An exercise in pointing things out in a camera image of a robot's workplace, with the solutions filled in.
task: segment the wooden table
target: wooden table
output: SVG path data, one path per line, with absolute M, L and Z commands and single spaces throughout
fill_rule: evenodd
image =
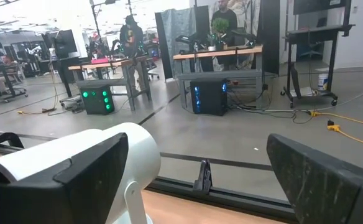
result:
M 181 65 L 181 74 L 176 75 L 176 78 L 179 79 L 179 90 L 180 90 L 180 99 L 182 107 L 187 107 L 186 93 L 188 93 L 185 88 L 185 81 L 191 81 L 196 78 L 227 78 L 227 79 L 251 79 L 255 80 L 255 95 L 256 99 L 256 107 L 261 108 L 264 104 L 263 100 L 263 84 L 264 84 L 264 65 L 262 63 L 262 52 L 263 46 L 256 46 L 252 49 L 237 49 L 234 47 L 228 48 L 227 50 L 208 52 L 208 51 L 200 51 L 195 54 L 178 54 L 174 55 L 173 59 L 178 60 Z M 196 65 L 198 64 L 198 69 L 200 69 L 200 58 L 204 57 L 217 57 L 217 56 L 227 56 L 227 55 L 245 55 L 245 54 L 256 54 L 256 69 L 253 70 L 230 70 L 230 71 L 222 71 L 222 72 L 195 72 L 195 73 L 185 73 L 183 71 L 183 61 L 186 59 L 196 59 Z
M 134 93 L 132 91 L 132 85 L 129 80 L 129 67 L 133 65 L 134 60 L 133 59 L 124 59 L 124 60 L 116 60 L 114 62 L 108 62 L 108 63 L 97 63 L 97 64 L 85 64 L 85 65 L 74 65 L 68 67 L 69 70 L 73 71 L 73 75 L 75 77 L 76 84 L 79 88 L 88 86 L 88 85 L 110 85 L 110 86 L 125 86 L 126 87 L 126 93 L 115 93 L 113 96 L 127 96 L 129 99 L 129 104 L 131 106 L 131 110 L 134 111 L 136 108 L 134 106 L 134 99 L 138 97 L 139 95 L 146 93 L 148 100 L 151 100 L 151 90 L 150 90 L 150 84 L 149 84 L 149 77 L 147 74 L 147 70 L 145 69 L 145 61 L 147 60 L 146 56 L 137 57 L 136 61 L 137 63 L 140 63 L 142 66 L 143 71 L 143 77 L 140 77 L 140 82 L 143 81 L 143 85 L 145 88 L 144 90 Z M 123 72 L 122 78 L 117 79 L 103 79 L 103 76 L 101 72 L 98 70 L 98 80 L 89 80 L 84 81 L 81 80 L 81 77 L 78 76 L 77 71 L 84 70 L 84 69 L 98 69 L 98 68 L 116 68 L 121 67 Z
M 155 224 L 278 224 L 273 220 L 143 190 L 145 212 Z

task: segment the white bucket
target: white bucket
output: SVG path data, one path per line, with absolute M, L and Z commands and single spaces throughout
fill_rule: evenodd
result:
M 318 75 L 318 90 L 326 90 L 328 86 L 328 74 Z

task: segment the desktop computer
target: desktop computer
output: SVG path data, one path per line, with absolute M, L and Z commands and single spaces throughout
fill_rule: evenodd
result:
M 88 85 L 80 88 L 87 114 L 107 115 L 114 112 L 113 96 L 109 85 Z
M 223 116 L 227 111 L 227 80 L 197 78 L 190 82 L 191 102 L 196 114 Z

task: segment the concrete floor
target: concrete floor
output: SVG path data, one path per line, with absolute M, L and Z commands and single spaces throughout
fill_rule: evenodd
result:
M 322 67 L 324 66 L 319 63 L 315 68 Z M 298 65 L 299 71 L 304 69 L 306 65 Z M 159 65 L 153 72 L 163 74 L 162 66 Z M 312 75 L 313 85 L 317 84 L 317 78 L 318 74 Z M 28 89 L 28 98 L 21 96 L 10 103 L 0 103 L 0 131 L 59 138 L 90 128 L 106 129 L 123 122 L 140 123 L 157 111 L 155 116 L 142 125 L 153 135 L 161 152 L 269 165 L 265 150 L 267 137 L 270 133 L 277 133 L 363 167 L 363 144 L 328 131 L 327 117 L 314 118 L 306 124 L 294 124 L 291 119 L 239 110 L 229 111 L 223 117 L 198 116 L 183 110 L 179 98 L 169 103 L 178 95 L 178 88 L 172 80 L 165 84 L 163 77 L 150 83 L 153 101 L 148 102 L 146 96 L 140 96 L 136 111 L 130 111 L 129 104 L 126 103 L 118 113 L 109 116 L 88 116 L 85 112 L 57 116 L 17 114 L 21 110 L 34 112 L 52 107 L 55 92 L 51 83 L 49 77 L 28 79 L 24 83 Z M 287 98 L 279 94 L 285 83 L 286 77 L 269 80 L 271 110 L 289 110 Z M 309 75 L 302 75 L 301 87 L 308 85 Z M 65 92 L 62 84 L 55 86 L 58 93 Z M 333 91 L 339 96 L 339 104 L 362 93 L 363 68 L 337 71 L 334 75 Z M 126 100 L 126 97 L 114 97 L 116 108 L 122 106 Z M 329 98 L 304 100 L 296 103 L 296 108 L 327 108 L 331 106 L 330 102 Z M 327 112 L 363 120 L 363 97 Z M 308 119 L 308 115 L 298 114 L 297 121 Z M 340 124 L 346 133 L 363 139 L 363 125 L 339 118 L 332 120 Z M 27 147 L 44 142 L 27 138 L 22 140 Z M 199 162 L 164 157 L 160 176 L 193 182 L 198 177 L 199 168 Z M 211 168 L 215 187 L 286 200 L 271 171 L 219 164 L 212 164 Z

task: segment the person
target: person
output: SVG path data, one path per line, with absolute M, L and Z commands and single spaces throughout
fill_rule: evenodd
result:
M 125 18 L 125 25 L 123 25 L 120 30 L 119 41 L 124 46 L 124 54 L 126 57 L 133 57 L 137 51 L 138 44 L 143 42 L 143 30 L 137 25 L 132 15 L 129 15 Z M 137 63 L 137 65 L 131 65 L 128 68 L 129 81 L 131 82 L 132 91 L 137 93 L 136 80 L 134 78 L 135 70 L 137 70 L 139 78 L 143 80 L 143 68 L 141 63 Z
M 236 30 L 238 28 L 237 15 L 231 9 L 228 8 L 229 0 L 219 0 L 219 10 L 216 11 L 212 16 L 212 22 L 217 18 L 225 19 L 229 22 L 229 27 L 227 28 L 227 33 L 232 30 Z M 235 38 L 228 38 L 226 42 L 228 47 L 235 46 Z M 235 55 L 232 56 L 222 56 L 218 57 L 218 62 L 220 65 L 224 65 L 223 70 L 235 70 L 237 64 L 237 57 Z

